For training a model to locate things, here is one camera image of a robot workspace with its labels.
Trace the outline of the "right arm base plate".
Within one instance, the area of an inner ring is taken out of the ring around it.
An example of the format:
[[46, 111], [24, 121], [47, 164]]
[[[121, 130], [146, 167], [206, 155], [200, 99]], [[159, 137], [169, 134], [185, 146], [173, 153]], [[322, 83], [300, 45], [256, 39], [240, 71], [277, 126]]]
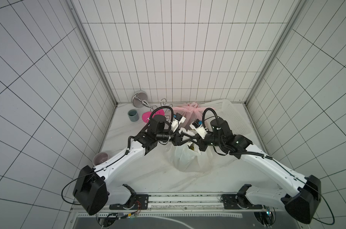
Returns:
[[223, 194], [220, 200], [226, 210], [262, 210], [262, 205], [251, 204], [245, 196], [237, 194]]

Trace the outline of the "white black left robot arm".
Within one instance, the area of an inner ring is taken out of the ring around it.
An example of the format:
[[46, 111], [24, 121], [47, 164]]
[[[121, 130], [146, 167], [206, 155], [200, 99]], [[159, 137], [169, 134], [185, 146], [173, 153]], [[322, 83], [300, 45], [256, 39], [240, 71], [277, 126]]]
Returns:
[[106, 205], [122, 205], [128, 209], [136, 202], [136, 192], [127, 184], [112, 188], [112, 181], [131, 163], [153, 150], [159, 142], [174, 139], [177, 129], [185, 121], [181, 114], [172, 114], [168, 121], [154, 110], [148, 123], [135, 136], [129, 136], [127, 147], [111, 159], [91, 168], [85, 166], [75, 180], [73, 196], [89, 215], [95, 215]]

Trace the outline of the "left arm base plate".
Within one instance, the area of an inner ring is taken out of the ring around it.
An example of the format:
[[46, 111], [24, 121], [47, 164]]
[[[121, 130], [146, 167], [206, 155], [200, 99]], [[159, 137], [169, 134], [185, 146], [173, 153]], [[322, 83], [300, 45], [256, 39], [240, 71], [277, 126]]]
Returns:
[[146, 210], [148, 208], [149, 195], [132, 195], [125, 204], [113, 204], [109, 206], [110, 210]]

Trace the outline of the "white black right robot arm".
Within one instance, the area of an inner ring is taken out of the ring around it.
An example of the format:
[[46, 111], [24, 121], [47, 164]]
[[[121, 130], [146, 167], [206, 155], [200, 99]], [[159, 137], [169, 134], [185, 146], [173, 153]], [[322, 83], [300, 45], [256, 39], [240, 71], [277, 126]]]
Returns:
[[197, 140], [201, 150], [218, 147], [224, 156], [231, 155], [256, 167], [279, 186], [277, 189], [259, 188], [245, 184], [237, 192], [234, 202], [242, 209], [255, 205], [269, 206], [286, 211], [297, 221], [310, 224], [321, 203], [321, 181], [292, 171], [273, 157], [266, 154], [243, 135], [232, 133], [227, 121], [220, 118], [214, 109], [211, 129], [205, 126], [204, 119], [196, 119], [191, 128], [199, 134]]

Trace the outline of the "pink plastic bag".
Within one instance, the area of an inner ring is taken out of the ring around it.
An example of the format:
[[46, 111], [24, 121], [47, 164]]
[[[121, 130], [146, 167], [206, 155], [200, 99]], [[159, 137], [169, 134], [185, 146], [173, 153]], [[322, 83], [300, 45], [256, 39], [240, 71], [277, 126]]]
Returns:
[[180, 127], [186, 130], [190, 129], [190, 125], [197, 119], [202, 120], [202, 114], [206, 107], [202, 107], [196, 102], [173, 107], [174, 113], [179, 113], [186, 118]]

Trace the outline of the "white plastic bag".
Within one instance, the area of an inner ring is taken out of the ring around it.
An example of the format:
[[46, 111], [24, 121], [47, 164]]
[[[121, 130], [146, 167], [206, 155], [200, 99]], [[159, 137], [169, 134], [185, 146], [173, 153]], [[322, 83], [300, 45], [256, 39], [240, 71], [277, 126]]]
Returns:
[[[180, 128], [178, 133], [185, 133], [187, 140], [198, 134], [195, 130]], [[195, 144], [195, 150], [188, 147]], [[206, 151], [200, 151], [196, 140], [189, 141], [181, 146], [174, 146], [172, 143], [165, 147], [165, 158], [180, 172], [207, 172], [212, 168], [213, 151], [210, 147]]]

